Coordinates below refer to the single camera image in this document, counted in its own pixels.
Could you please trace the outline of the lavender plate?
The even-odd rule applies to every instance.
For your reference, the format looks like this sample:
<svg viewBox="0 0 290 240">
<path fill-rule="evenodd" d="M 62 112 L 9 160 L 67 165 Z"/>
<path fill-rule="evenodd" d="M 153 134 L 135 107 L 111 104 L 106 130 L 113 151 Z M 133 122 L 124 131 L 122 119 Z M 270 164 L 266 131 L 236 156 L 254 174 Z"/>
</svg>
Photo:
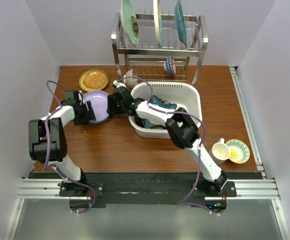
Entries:
<svg viewBox="0 0 290 240">
<path fill-rule="evenodd" d="M 90 101 L 95 114 L 96 119 L 99 121 L 109 117 L 107 113 L 107 97 L 109 94 L 102 90 L 94 90 L 84 94 L 84 101 Z"/>
</svg>

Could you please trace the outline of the white plastic bin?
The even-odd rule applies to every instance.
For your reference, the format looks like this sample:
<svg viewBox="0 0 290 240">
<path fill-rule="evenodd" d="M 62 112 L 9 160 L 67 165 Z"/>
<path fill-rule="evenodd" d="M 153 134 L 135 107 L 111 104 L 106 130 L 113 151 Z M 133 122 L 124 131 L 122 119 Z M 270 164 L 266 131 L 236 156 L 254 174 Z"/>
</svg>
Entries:
<svg viewBox="0 0 290 240">
<path fill-rule="evenodd" d="M 202 110 L 200 95 L 198 90 L 190 84 L 183 82 L 151 81 L 142 82 L 131 90 L 133 98 L 147 100 L 152 96 L 151 104 L 155 109 L 163 112 L 171 112 L 179 108 L 185 109 L 188 113 L 202 120 Z M 129 117 L 129 122 L 134 127 L 136 133 L 143 138 L 168 139 L 168 131 L 158 128 L 156 122 L 144 120 L 145 126 L 137 125 L 133 116 Z"/>
</svg>

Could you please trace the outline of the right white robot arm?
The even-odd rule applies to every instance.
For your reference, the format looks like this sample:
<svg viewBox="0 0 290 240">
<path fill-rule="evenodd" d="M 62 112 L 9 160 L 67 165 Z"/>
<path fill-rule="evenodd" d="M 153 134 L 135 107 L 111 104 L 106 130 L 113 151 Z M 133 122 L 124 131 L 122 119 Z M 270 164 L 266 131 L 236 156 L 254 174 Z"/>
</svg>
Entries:
<svg viewBox="0 0 290 240">
<path fill-rule="evenodd" d="M 171 141 L 180 149 L 187 150 L 197 162 L 203 178 L 208 182 L 208 192 L 212 196 L 220 196 L 228 182 L 227 174 L 214 162 L 203 145 L 205 136 L 200 136 L 194 119 L 200 119 L 184 108 L 167 109 L 151 104 L 143 98 L 133 98 L 124 87 L 114 89 L 108 96 L 108 114 L 127 114 L 131 117 L 153 120 L 163 125 Z"/>
</svg>

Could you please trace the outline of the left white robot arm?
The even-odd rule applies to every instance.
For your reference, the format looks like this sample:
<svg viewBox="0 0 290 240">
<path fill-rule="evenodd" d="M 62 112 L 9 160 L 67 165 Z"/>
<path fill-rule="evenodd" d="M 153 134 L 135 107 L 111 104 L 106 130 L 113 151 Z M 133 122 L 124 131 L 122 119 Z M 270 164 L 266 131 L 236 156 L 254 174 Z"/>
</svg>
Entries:
<svg viewBox="0 0 290 240">
<path fill-rule="evenodd" d="M 86 176 L 68 155 L 64 127 L 88 124 L 95 115 L 90 101 L 84 101 L 81 92 L 66 91 L 65 99 L 53 112 L 41 119 L 29 121 L 29 154 L 32 160 L 53 169 L 61 178 L 60 188 L 76 196 L 90 193 Z"/>
</svg>

